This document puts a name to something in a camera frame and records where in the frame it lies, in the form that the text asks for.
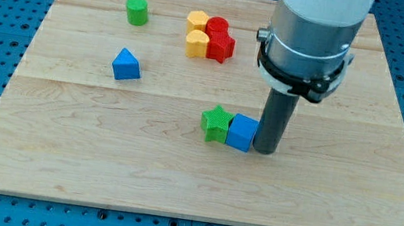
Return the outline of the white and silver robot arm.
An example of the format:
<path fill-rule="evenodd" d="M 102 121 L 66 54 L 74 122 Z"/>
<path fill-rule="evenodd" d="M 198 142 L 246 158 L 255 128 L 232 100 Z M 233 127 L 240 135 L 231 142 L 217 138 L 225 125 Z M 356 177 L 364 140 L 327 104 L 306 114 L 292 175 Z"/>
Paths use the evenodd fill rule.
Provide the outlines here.
<path fill-rule="evenodd" d="M 342 83 L 351 44 L 375 0 L 277 0 L 257 32 L 257 63 L 275 91 L 320 103 Z"/>

